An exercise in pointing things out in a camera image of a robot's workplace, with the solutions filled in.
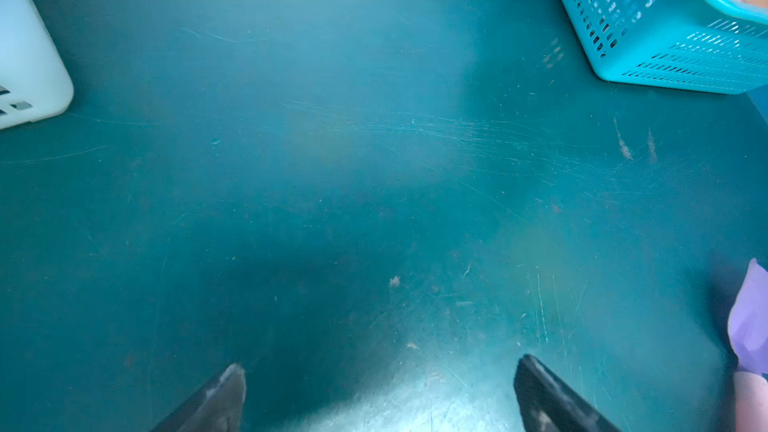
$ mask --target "teal plastic basket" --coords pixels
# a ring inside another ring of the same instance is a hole
[[[768,15],[732,0],[562,0],[603,80],[741,93],[768,84]]]

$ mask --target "scratched floor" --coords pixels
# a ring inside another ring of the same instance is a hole
[[[768,258],[745,96],[601,82],[559,0],[35,0],[75,84],[0,132],[0,430],[522,430],[526,352],[719,430]]]

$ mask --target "white plastic crate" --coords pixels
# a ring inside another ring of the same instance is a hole
[[[74,92],[32,0],[0,0],[0,129],[56,116]]]

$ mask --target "plastic basket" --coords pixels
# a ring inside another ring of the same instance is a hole
[[[732,0],[562,0],[603,80],[740,93],[768,83],[768,15]]]
[[[34,3],[0,4],[0,129],[62,113],[72,81]]]

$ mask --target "teal floor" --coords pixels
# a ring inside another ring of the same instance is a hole
[[[518,432],[524,353],[726,428],[747,96],[601,82],[559,0],[35,2],[76,93],[0,132],[0,430],[148,430],[238,360],[245,431]]]

